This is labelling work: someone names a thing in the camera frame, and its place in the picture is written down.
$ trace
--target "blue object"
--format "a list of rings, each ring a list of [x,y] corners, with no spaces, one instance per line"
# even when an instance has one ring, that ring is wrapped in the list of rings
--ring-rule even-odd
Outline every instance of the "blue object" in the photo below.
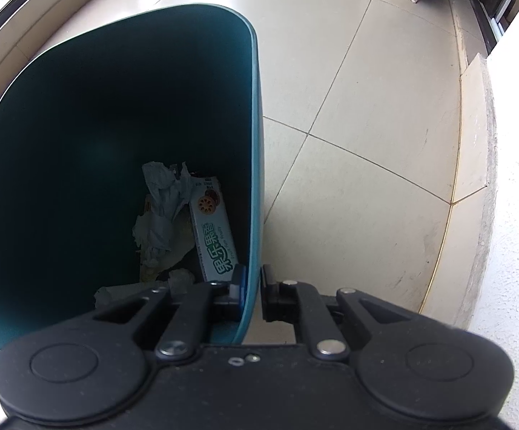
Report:
[[[150,161],[217,176],[247,283],[241,321],[215,333],[243,339],[263,227],[257,40],[235,11],[193,4],[62,42],[0,99],[0,347],[138,282]]]

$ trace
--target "silver screw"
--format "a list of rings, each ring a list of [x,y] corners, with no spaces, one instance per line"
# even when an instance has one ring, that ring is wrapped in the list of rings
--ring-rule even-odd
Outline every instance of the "silver screw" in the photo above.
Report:
[[[345,343],[337,339],[324,339],[317,343],[317,350],[325,355],[340,354],[347,349]]]
[[[174,340],[167,341],[160,347],[160,352],[163,355],[175,356],[184,354],[188,350],[188,345],[183,341]]]
[[[257,354],[247,354],[246,360],[248,362],[259,362],[261,360],[261,357],[258,356]]]
[[[227,363],[233,365],[234,367],[241,367],[243,364],[246,363],[246,361],[243,360],[241,357],[230,357],[227,360]]]

